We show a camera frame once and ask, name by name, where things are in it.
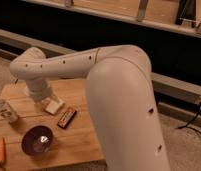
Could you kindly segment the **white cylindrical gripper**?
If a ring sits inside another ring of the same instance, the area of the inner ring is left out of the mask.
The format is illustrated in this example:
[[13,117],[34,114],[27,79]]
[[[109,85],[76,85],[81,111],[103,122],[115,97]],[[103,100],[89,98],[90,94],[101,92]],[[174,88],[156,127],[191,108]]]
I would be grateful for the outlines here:
[[52,86],[46,79],[32,79],[26,80],[26,95],[30,97],[35,103],[40,103],[43,100],[50,98],[56,102],[59,98],[53,93]]

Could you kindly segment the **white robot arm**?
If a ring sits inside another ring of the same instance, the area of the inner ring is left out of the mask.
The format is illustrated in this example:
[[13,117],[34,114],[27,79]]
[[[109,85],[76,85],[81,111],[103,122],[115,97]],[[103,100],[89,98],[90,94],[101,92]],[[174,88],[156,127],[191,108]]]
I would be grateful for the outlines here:
[[88,109],[108,171],[171,171],[151,79],[151,62],[136,45],[98,47],[48,58],[31,47],[10,63],[28,95],[53,94],[51,77],[86,79]]

